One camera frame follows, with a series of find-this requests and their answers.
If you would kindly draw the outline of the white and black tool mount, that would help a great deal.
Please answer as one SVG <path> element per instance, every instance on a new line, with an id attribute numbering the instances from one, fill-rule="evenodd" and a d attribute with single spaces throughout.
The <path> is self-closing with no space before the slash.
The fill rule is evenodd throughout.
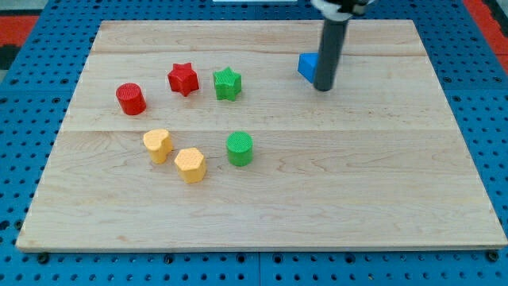
<path id="1" fill-rule="evenodd" d="M 311 5 L 328 20 L 348 20 L 362 16 L 373 7 L 373 0 L 311 0 Z"/>

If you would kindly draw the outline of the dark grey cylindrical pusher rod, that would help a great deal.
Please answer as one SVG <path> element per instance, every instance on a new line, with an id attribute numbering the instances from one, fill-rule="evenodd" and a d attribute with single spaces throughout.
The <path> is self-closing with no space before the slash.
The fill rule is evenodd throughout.
<path id="1" fill-rule="evenodd" d="M 333 88 L 347 28 L 348 20 L 324 20 L 313 81 L 314 88 L 318 91 L 330 91 Z"/>

